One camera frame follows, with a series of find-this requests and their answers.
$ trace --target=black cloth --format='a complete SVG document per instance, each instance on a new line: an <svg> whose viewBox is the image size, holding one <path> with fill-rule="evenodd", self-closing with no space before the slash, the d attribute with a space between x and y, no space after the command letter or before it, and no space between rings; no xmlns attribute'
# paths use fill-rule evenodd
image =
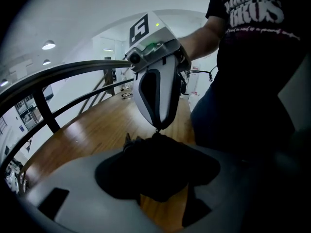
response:
<svg viewBox="0 0 311 233"><path fill-rule="evenodd" d="M155 133L131 140L123 152L102 162L95 172L98 185L118 199L143 194L165 202L187 184L208 184L220 171L218 161L173 139Z"/></svg>

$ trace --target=white ceiling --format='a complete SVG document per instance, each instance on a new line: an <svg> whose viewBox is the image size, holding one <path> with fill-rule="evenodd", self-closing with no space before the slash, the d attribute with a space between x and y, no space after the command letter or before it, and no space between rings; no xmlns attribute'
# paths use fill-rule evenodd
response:
<svg viewBox="0 0 311 233"><path fill-rule="evenodd" d="M179 21L175 26L186 28L204 17L207 5L208 0L30 0L0 49L0 65L8 70L31 60L30 74L41 70L45 59L50 59L51 65L60 64L101 32L104 37L117 34L117 40L124 40L129 25L149 10L156 11L167 24L174 26ZM176 16L176 22L170 15ZM187 21L184 25L180 25L182 18ZM56 47L42 50L46 40L53 40Z"/></svg>

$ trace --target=black railing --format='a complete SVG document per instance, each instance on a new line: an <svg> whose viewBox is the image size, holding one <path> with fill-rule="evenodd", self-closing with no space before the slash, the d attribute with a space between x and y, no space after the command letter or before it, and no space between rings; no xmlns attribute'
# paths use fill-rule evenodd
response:
<svg viewBox="0 0 311 233"><path fill-rule="evenodd" d="M124 83L133 81L133 79L125 80L119 83L110 84L104 86L100 89L93 90L60 108L55 112L51 112L48 104L45 100L42 88L54 83L56 81L75 76L82 73L93 72L98 70L105 70L111 68L122 68L130 67L131 64L128 61L112 61L112 60L96 60L96 61L83 61L70 63L66 65L61 65L53 68L43 70L41 72L35 73L25 79L19 81L18 83L10 86L0 94L0 116L7 112L11 107L21 101L24 97L33 94L36 105L41 112L43 120L40 121L35 127L27 132L12 148L10 153L7 155L3 161L0 172L5 173L6 167L9 165L10 161L14 158L16 153L20 148L36 134L45 125L51 129L53 133L60 129L55 118L70 109L71 107L79 104L80 102L93 97L94 95L100 94L104 91L110 90L116 86Z"/></svg>

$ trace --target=black t-shirt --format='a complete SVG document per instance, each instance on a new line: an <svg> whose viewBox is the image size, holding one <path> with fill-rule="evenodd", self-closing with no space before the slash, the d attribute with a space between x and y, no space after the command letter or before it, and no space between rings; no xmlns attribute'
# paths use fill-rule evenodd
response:
<svg viewBox="0 0 311 233"><path fill-rule="evenodd" d="M298 0L210 0L206 18L226 20L217 91L278 94L305 55L299 6Z"/></svg>

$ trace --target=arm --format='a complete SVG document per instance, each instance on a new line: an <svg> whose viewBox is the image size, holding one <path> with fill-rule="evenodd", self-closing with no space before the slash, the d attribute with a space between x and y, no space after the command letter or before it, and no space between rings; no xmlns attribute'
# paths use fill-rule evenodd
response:
<svg viewBox="0 0 311 233"><path fill-rule="evenodd" d="M219 42L225 33L225 20L210 16L207 23L194 33L180 38L181 45L189 58L195 60L217 50Z"/></svg>

